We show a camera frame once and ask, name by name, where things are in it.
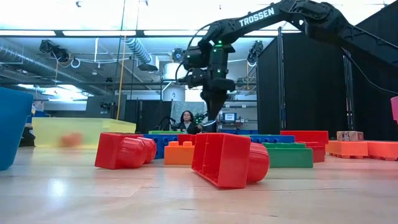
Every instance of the blue bucket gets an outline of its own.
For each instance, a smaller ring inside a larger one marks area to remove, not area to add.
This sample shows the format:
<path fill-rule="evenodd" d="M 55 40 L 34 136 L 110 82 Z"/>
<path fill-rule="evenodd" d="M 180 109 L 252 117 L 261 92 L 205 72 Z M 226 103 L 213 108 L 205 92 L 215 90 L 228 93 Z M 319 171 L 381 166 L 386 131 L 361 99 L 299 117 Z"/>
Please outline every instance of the blue bucket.
<path fill-rule="evenodd" d="M 0 170 L 15 159 L 27 117 L 32 112 L 33 95 L 0 87 Z"/>

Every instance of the yellow translucent bin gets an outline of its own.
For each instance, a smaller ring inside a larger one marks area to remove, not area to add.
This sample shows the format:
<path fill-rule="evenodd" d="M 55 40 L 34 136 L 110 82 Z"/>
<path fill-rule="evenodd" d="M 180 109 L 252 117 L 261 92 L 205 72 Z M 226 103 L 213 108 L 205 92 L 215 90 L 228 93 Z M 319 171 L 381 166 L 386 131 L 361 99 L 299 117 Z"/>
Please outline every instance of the yellow translucent bin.
<path fill-rule="evenodd" d="M 79 136 L 73 147 L 97 148 L 102 132 L 135 133 L 136 124 L 107 118 L 33 118 L 36 147 L 62 147 L 62 139 Z"/>

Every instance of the giant toy brick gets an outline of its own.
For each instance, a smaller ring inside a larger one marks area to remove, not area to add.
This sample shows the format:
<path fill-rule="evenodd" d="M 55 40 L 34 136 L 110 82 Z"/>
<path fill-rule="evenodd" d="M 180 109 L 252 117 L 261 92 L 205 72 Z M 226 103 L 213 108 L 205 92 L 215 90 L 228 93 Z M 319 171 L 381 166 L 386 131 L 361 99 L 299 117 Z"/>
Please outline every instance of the giant toy brick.
<path fill-rule="evenodd" d="M 328 131 L 280 131 L 280 134 L 294 136 L 297 142 L 319 142 L 320 145 L 329 142 Z"/>
<path fill-rule="evenodd" d="M 293 135 L 296 142 L 305 143 L 312 149 L 313 162 L 324 162 L 329 143 L 328 131 L 281 131 L 282 135 Z"/>
<path fill-rule="evenodd" d="M 294 136 L 280 136 L 280 135 L 272 135 L 272 134 L 257 134 L 250 135 L 251 141 L 256 143 L 291 143 L 294 142 Z"/>
<path fill-rule="evenodd" d="M 153 139 L 156 143 L 155 159 L 164 158 L 164 147 L 169 145 L 170 141 L 178 141 L 176 134 L 145 134 L 144 138 Z"/>
<path fill-rule="evenodd" d="M 262 180 L 269 169 L 267 149 L 234 134 L 197 134 L 192 169 L 221 188 L 245 188 Z"/>
<path fill-rule="evenodd" d="M 297 142 L 303 143 L 307 148 L 312 149 L 312 161 L 313 162 L 324 162 L 326 155 L 326 146 L 319 145 L 318 142 Z"/>
<path fill-rule="evenodd" d="M 271 168 L 312 168 L 312 149 L 300 143 L 263 143 Z"/>
<path fill-rule="evenodd" d="M 140 134 L 101 133 L 95 167 L 105 169 L 138 168 L 150 163 L 156 154 L 155 142 Z"/>
<path fill-rule="evenodd" d="M 344 159 L 363 159 L 368 156 L 368 143 L 366 141 L 329 141 L 326 152 L 331 156 Z"/>
<path fill-rule="evenodd" d="M 396 161 L 398 159 L 398 142 L 368 141 L 368 154 L 373 159 Z"/>
<path fill-rule="evenodd" d="M 194 146 L 192 142 L 186 141 L 182 145 L 178 142 L 170 142 L 164 147 L 165 165 L 191 165 Z"/>
<path fill-rule="evenodd" d="M 196 135 L 194 134 L 179 134 L 178 135 L 178 143 L 182 146 L 182 144 L 186 141 L 192 142 L 195 145 Z"/>
<path fill-rule="evenodd" d="M 338 131 L 337 141 L 363 141 L 363 132 L 361 131 Z"/>

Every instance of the cardboard box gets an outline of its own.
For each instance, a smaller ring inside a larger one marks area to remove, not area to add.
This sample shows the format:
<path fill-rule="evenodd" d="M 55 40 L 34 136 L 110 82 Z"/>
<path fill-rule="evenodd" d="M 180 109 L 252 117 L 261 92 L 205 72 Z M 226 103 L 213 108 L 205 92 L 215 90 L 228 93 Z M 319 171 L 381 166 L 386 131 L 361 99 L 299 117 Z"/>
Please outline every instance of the cardboard box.
<path fill-rule="evenodd" d="M 363 141 L 363 132 L 361 131 L 338 131 L 337 141 Z"/>

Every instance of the blue toy brick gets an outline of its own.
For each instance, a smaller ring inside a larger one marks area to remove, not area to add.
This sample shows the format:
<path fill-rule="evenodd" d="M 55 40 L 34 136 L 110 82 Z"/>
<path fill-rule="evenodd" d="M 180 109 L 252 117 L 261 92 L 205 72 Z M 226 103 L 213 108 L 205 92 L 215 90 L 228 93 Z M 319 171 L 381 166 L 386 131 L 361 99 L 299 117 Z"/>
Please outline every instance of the blue toy brick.
<path fill-rule="evenodd" d="M 237 130 L 236 134 L 242 134 L 242 135 L 250 135 L 251 131 L 250 130 Z"/>
<path fill-rule="evenodd" d="M 222 129 L 222 133 L 228 133 L 228 134 L 236 134 L 236 130 L 228 130 L 228 129 Z"/>
<path fill-rule="evenodd" d="M 256 143 L 292 143 L 294 142 L 294 136 L 281 136 L 281 135 L 271 135 L 271 134 L 259 134 L 250 135 L 251 141 Z"/>
<path fill-rule="evenodd" d="M 144 138 L 153 139 L 156 142 L 155 159 L 163 159 L 164 147 L 168 146 L 170 141 L 178 141 L 176 134 L 145 134 Z"/>

